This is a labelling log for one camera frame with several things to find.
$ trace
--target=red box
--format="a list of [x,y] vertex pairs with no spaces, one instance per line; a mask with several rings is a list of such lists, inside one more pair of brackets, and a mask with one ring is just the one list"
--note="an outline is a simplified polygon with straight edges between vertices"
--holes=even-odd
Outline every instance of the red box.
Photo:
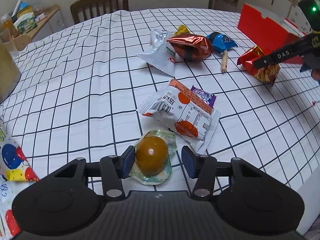
[[[296,41],[303,36],[290,22],[276,14],[244,4],[238,29],[257,44],[266,54]],[[285,63],[302,64],[302,57],[294,57]]]

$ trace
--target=white tablecloth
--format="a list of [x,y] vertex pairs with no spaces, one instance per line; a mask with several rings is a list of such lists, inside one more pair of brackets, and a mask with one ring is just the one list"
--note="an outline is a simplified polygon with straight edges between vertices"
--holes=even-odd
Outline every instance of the white tablecloth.
[[[121,155],[149,130],[164,128],[137,113],[137,106],[171,79],[136,55],[150,43],[150,27],[175,32],[184,24],[195,34],[225,33],[239,45],[229,51],[228,73],[221,55],[202,62],[177,56],[175,78],[217,96],[221,119],[207,154],[229,162],[241,157],[297,190],[320,161],[318,83],[300,66],[281,64],[276,83],[248,75],[237,58],[254,44],[236,27],[240,15],[209,9],[117,11],[74,25],[28,45],[17,60],[22,73],[2,104],[4,125],[20,143],[36,174],[43,178],[82,156],[88,162]],[[181,163],[186,143],[177,136],[173,173],[164,183],[145,186],[132,178],[124,190],[192,190]],[[215,193],[228,185],[218,178]],[[102,194],[100,178],[89,186]]]

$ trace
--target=blue balloon print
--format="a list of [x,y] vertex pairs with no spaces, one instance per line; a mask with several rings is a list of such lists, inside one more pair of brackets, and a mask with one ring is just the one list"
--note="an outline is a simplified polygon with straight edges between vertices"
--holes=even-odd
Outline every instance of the blue balloon print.
[[16,148],[12,144],[2,147],[2,158],[9,169],[16,169],[21,164],[22,159],[17,156]]

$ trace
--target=wooden chair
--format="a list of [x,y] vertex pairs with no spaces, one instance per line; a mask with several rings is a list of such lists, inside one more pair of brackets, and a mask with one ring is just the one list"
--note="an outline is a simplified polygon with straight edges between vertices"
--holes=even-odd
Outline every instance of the wooden chair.
[[[71,4],[71,6],[70,6],[71,14],[72,14],[72,17],[73,17],[75,24],[80,22],[79,11],[83,12],[83,17],[84,17],[85,21],[88,19],[86,11],[85,11],[85,9],[87,7],[89,7],[89,12],[90,12],[89,19],[94,18],[92,6],[96,7],[97,16],[100,16],[99,4],[102,4],[102,6],[103,6],[103,14],[107,13],[106,4],[109,5],[110,13],[113,13],[114,11],[119,10],[119,0],[78,0],[78,1],[74,2],[73,4]],[[127,10],[127,11],[129,10],[128,0],[122,0],[122,7],[124,10]]]

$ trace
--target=purple snack package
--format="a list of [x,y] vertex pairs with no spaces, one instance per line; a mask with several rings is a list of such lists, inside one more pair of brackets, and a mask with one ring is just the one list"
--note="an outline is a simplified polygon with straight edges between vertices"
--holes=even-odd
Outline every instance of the purple snack package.
[[192,86],[190,90],[200,97],[208,106],[213,108],[214,101],[216,100],[216,96],[214,94],[208,93],[194,86]]

